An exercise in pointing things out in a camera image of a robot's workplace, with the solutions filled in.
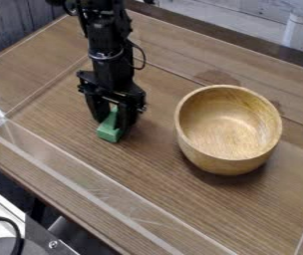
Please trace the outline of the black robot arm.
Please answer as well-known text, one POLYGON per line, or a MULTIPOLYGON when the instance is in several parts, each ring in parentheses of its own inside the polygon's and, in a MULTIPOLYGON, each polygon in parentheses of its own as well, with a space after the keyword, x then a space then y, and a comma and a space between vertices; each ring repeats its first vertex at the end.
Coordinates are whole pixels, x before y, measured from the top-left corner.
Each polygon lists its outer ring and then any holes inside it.
POLYGON ((117 106, 114 128, 126 131, 145 108, 146 93, 134 83, 133 48, 129 39, 132 19, 124 0, 45 0, 75 16, 88 39, 88 56, 93 70, 77 72, 78 91, 84 94, 94 120, 101 124, 117 106))

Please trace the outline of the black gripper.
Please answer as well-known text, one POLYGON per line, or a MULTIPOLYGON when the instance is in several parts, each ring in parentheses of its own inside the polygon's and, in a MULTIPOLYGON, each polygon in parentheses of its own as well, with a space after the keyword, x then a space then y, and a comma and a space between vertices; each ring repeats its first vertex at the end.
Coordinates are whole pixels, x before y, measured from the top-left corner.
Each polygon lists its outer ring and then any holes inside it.
POLYGON ((84 94, 93 119, 101 123, 109 113, 109 103, 118 104, 116 127, 126 131, 144 110, 146 93, 134 83, 133 59, 94 61, 93 70, 80 70, 78 91, 84 94))

